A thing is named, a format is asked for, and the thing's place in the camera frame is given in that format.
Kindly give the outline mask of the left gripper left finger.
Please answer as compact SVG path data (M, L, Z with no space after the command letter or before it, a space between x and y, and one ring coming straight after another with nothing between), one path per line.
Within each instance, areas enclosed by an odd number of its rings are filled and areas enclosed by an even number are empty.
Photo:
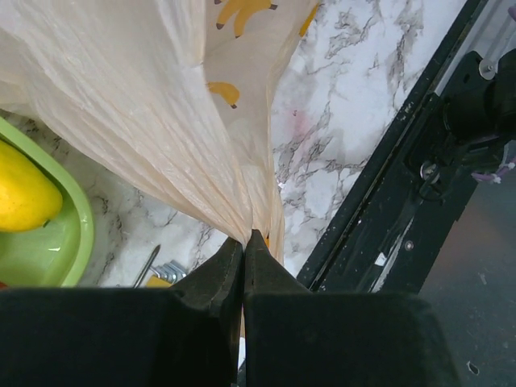
M233 385L242 296L233 239L167 288L4 289L1 383Z

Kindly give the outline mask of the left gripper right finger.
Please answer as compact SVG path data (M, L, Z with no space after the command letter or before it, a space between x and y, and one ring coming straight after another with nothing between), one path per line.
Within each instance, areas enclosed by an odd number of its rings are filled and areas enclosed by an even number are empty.
M271 255L245 249L249 386L457 386L431 306L404 293L314 293Z

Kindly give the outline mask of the yellow fake mango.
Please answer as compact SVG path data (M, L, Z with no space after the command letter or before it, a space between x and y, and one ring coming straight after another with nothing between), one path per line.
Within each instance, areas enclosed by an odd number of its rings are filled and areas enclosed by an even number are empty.
M18 149L1 142L1 231L44 226L61 211L58 188Z

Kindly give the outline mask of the translucent orange plastic bag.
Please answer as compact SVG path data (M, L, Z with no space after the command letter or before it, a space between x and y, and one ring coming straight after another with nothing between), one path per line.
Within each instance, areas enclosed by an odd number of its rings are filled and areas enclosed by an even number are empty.
M271 144L315 1L4 1L1 107L146 194L283 257Z

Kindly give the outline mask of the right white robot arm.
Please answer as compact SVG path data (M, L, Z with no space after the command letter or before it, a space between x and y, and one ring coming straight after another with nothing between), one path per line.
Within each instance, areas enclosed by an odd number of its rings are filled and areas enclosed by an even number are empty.
M469 52L459 63L445 97L443 123L454 138L463 166L477 167L515 139L515 50L504 54L490 80L479 71L481 56Z

